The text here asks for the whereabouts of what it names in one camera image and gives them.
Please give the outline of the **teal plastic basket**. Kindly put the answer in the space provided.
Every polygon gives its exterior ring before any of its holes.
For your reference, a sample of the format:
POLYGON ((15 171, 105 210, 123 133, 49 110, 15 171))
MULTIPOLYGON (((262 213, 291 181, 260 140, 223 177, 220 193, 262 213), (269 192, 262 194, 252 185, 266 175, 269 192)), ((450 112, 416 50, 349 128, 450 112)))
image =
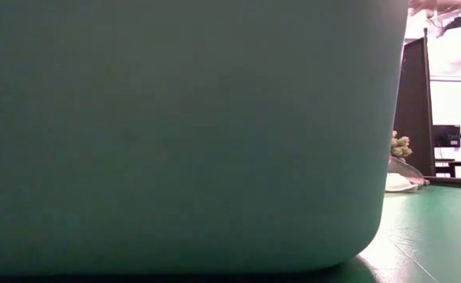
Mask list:
POLYGON ((0 276, 359 254, 407 16, 408 0, 0 0, 0 276))

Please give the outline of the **white towel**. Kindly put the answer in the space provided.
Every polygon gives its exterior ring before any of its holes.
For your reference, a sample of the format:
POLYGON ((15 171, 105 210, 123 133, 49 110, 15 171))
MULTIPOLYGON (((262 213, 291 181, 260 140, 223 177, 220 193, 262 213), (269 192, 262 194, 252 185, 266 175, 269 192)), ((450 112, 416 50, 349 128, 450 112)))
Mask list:
POLYGON ((415 184, 405 178, 403 175, 397 173, 388 173, 385 180, 385 191, 387 193, 406 193, 414 192, 419 188, 415 184))

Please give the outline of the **light grey striped towel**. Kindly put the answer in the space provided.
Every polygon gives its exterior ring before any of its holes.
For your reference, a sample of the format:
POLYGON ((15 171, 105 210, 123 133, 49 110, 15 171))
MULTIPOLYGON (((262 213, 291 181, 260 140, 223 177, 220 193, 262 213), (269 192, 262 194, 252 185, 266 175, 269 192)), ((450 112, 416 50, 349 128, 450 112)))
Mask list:
POLYGON ((389 157, 387 173, 400 175, 406 178, 412 185, 417 185, 418 187, 430 184, 419 170, 394 156, 389 157))

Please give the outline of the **small potted green plant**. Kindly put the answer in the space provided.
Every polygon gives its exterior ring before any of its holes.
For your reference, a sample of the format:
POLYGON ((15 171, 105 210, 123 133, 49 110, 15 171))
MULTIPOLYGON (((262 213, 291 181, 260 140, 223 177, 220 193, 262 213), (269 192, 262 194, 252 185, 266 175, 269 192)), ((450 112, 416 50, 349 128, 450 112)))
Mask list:
POLYGON ((405 162, 411 154, 410 138, 399 136, 398 132, 394 130, 391 138, 390 155, 405 162))

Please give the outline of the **black partition panel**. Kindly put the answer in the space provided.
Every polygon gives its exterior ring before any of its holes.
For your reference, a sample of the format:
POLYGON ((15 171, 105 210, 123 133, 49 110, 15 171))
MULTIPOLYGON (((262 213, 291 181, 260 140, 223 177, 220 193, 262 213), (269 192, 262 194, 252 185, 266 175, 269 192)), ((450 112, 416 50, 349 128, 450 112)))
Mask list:
POLYGON ((409 137, 406 162, 425 176, 435 173, 433 115, 430 95, 428 38, 404 45, 393 129, 409 137))

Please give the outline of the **black background monitor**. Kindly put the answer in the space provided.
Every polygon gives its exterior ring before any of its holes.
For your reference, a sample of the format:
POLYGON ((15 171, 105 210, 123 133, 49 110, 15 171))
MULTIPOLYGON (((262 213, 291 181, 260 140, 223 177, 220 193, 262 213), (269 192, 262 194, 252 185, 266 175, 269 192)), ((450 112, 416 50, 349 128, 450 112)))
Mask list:
POLYGON ((435 148, 459 148, 461 127, 460 125, 433 125, 432 137, 435 148))

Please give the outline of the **black low bench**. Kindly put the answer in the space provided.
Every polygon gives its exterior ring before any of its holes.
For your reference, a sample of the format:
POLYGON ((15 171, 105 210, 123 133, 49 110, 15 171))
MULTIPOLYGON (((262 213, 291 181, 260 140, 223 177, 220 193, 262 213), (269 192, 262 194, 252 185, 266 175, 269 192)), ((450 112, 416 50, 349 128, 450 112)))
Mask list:
POLYGON ((435 160, 435 174, 447 174, 451 178, 456 177, 456 168, 461 167, 461 161, 453 159, 437 159, 435 160))

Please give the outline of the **black overhead fixture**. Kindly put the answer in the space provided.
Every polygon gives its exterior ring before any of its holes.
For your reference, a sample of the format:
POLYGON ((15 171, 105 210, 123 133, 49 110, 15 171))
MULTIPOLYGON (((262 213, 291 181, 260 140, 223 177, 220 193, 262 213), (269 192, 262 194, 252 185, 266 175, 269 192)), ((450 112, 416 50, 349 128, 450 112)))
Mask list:
POLYGON ((446 24, 444 27, 440 28, 437 37, 441 37, 445 34, 447 30, 461 28, 461 17, 456 17, 454 20, 446 24))

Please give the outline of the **black table frame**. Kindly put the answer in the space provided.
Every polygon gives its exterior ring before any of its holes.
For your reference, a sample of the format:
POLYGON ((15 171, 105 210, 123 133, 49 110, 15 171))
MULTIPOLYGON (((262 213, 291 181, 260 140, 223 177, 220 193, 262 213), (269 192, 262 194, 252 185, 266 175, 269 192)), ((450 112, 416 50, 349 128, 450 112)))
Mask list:
POLYGON ((432 186, 446 186, 446 187, 461 188, 461 178, 426 176, 425 180, 427 180, 432 186))

